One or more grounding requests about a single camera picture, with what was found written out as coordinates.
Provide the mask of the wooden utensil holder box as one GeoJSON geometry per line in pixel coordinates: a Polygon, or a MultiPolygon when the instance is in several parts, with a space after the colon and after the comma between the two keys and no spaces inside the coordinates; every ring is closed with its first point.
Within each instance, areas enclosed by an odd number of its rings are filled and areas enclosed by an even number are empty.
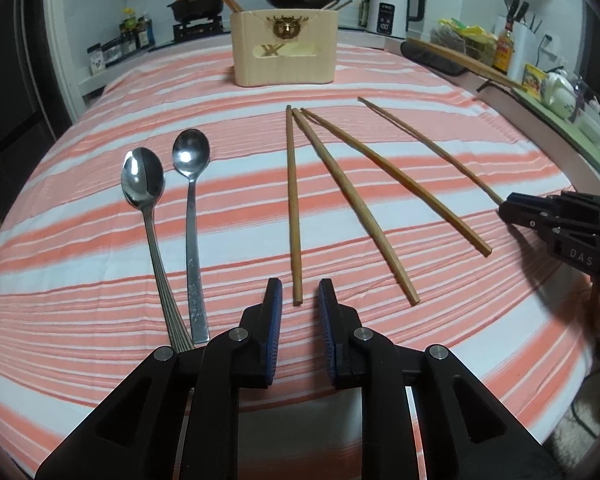
{"type": "Polygon", "coordinates": [[[330,84],[335,79],[339,14],[271,9],[230,16],[235,82],[330,84]]]}

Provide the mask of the white electric kettle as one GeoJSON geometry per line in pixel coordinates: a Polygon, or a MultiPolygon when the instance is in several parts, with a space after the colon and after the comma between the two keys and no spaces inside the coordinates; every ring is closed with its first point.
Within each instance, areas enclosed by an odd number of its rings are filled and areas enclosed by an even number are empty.
{"type": "Polygon", "coordinates": [[[370,0],[366,32],[405,39],[408,25],[421,22],[426,0],[370,0]]]}

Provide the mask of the sauce bottle yellow label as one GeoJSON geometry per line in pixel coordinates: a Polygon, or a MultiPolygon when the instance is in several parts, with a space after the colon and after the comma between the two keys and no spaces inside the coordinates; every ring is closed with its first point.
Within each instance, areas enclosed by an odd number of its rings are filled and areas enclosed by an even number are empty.
{"type": "Polygon", "coordinates": [[[505,27],[498,35],[492,67],[494,70],[507,75],[510,61],[515,50],[515,40],[513,36],[513,23],[507,21],[505,27]]]}

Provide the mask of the white teapot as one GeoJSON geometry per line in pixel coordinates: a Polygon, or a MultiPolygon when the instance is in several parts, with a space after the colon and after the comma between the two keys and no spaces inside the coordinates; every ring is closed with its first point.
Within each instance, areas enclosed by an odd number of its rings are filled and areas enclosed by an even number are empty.
{"type": "Polygon", "coordinates": [[[565,70],[554,70],[541,84],[541,102],[557,117],[573,122],[577,113],[577,95],[565,70]]]}

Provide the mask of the pink striped tablecloth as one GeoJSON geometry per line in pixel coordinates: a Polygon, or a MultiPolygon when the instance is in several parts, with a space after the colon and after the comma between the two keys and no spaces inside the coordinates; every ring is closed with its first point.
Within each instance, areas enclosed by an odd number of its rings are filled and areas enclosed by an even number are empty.
{"type": "Polygon", "coordinates": [[[50,149],[0,231],[0,443],[24,470],[37,470],[168,340],[143,218],[120,186],[133,148],[154,151],[164,167],[156,231],[185,306],[187,182],[171,152],[185,129],[208,136],[197,226],[212,334],[235,326],[270,278],[290,283],[287,105],[313,110],[389,159],[492,252],[481,255],[369,159],[321,131],[407,270],[420,298],[412,306],[297,133],[303,302],[284,304],[272,387],[240,396],[242,478],[358,474],[360,397],[332,390],[326,375],[314,304],[322,278],[366,326],[397,344],[449,347],[537,439],[550,435],[592,364],[577,312],[588,280],[550,258],[532,231],[506,226],[478,185],[358,96],[428,136],[498,194],[569,188],[554,162],[493,108],[387,52],[340,47],[326,86],[237,87],[225,48],[161,55],[134,68],[50,149]]]}

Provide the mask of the small white jar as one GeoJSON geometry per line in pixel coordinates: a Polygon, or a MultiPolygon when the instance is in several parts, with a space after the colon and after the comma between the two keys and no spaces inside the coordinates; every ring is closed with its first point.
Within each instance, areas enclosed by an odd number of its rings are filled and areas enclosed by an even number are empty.
{"type": "Polygon", "coordinates": [[[90,58],[90,72],[92,76],[96,76],[106,70],[104,52],[102,52],[102,45],[99,42],[88,47],[86,52],[90,58]]]}

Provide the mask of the wooden cutting board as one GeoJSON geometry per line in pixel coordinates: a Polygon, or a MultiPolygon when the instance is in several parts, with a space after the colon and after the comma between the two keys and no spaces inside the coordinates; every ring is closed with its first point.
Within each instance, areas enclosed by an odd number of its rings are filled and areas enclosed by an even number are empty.
{"type": "Polygon", "coordinates": [[[497,70],[494,70],[494,68],[486,66],[486,64],[483,64],[480,61],[477,61],[464,53],[460,53],[452,49],[439,46],[438,44],[432,44],[431,42],[422,41],[415,38],[408,38],[407,42],[409,44],[414,44],[415,46],[422,47],[430,52],[434,52],[435,54],[442,56],[442,58],[446,58],[449,61],[463,66],[471,72],[483,78],[498,82],[499,84],[502,84],[503,86],[508,88],[524,91],[524,86],[519,82],[508,78],[507,76],[501,74],[497,70]]]}

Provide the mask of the wide-bowl steel spoon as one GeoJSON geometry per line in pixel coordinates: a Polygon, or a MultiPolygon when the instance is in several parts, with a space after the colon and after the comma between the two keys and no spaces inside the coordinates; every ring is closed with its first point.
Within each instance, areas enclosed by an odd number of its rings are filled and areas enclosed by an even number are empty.
{"type": "Polygon", "coordinates": [[[187,333],[166,277],[155,232],[155,206],[163,187],[163,168],[153,151],[149,148],[133,148],[125,155],[121,169],[122,193],[126,201],[143,216],[152,270],[170,345],[176,352],[185,352],[193,350],[194,344],[187,333]]]}

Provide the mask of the green tray mat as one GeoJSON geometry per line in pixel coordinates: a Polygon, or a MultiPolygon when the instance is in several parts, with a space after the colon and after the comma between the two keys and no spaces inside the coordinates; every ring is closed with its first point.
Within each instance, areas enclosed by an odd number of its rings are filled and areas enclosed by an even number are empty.
{"type": "Polygon", "coordinates": [[[514,89],[515,99],[530,113],[556,131],[600,174],[600,125],[573,124],[562,119],[526,92],[514,89]]]}

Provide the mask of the small yellow packet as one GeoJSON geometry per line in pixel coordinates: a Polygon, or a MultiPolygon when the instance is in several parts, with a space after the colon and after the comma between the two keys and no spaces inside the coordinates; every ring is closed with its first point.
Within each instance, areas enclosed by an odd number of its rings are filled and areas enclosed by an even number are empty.
{"type": "Polygon", "coordinates": [[[533,96],[535,99],[539,100],[541,99],[542,88],[546,78],[547,73],[536,66],[527,63],[524,66],[521,84],[529,96],[533,96]]]}

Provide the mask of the gas stove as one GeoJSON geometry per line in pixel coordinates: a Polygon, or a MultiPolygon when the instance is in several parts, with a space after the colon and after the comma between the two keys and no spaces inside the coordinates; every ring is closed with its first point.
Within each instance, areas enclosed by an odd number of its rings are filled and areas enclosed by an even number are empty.
{"type": "Polygon", "coordinates": [[[212,18],[212,20],[178,23],[173,26],[174,42],[176,44],[221,35],[223,32],[223,22],[219,15],[212,18]]]}

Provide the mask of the condiment bottles group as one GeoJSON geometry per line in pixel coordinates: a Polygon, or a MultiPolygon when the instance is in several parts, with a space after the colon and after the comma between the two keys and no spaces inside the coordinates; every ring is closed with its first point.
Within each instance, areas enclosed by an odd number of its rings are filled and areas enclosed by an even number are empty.
{"type": "Polygon", "coordinates": [[[133,8],[124,8],[119,24],[119,35],[102,46],[105,66],[114,66],[137,52],[156,45],[154,28],[147,13],[137,14],[133,8]]]}

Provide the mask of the bag of yellow items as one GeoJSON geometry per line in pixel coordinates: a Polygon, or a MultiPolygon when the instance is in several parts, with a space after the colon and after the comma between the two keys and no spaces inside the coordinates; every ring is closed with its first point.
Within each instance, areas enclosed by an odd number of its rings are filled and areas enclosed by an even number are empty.
{"type": "Polygon", "coordinates": [[[498,38],[478,25],[467,26],[456,18],[440,18],[431,29],[430,41],[491,66],[498,38]]]}

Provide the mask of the white knife holder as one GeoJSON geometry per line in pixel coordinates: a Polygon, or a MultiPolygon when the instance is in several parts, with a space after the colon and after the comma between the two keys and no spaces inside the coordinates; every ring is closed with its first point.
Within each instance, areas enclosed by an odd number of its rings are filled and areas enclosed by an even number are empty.
{"type": "Polygon", "coordinates": [[[506,18],[510,11],[513,13],[514,50],[510,59],[507,76],[518,82],[524,78],[527,65],[534,65],[538,54],[540,37],[538,29],[541,22],[535,21],[535,16],[529,13],[529,3],[526,0],[503,0],[505,13],[498,16],[494,32],[498,35],[505,27],[506,18]]]}

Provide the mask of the orange-lid clay pot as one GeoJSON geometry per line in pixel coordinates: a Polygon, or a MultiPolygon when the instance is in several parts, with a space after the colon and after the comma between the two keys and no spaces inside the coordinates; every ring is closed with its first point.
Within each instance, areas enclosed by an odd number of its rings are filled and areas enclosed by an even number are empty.
{"type": "Polygon", "coordinates": [[[222,0],[175,0],[169,4],[174,20],[190,23],[198,20],[213,20],[224,8],[222,0]]]}

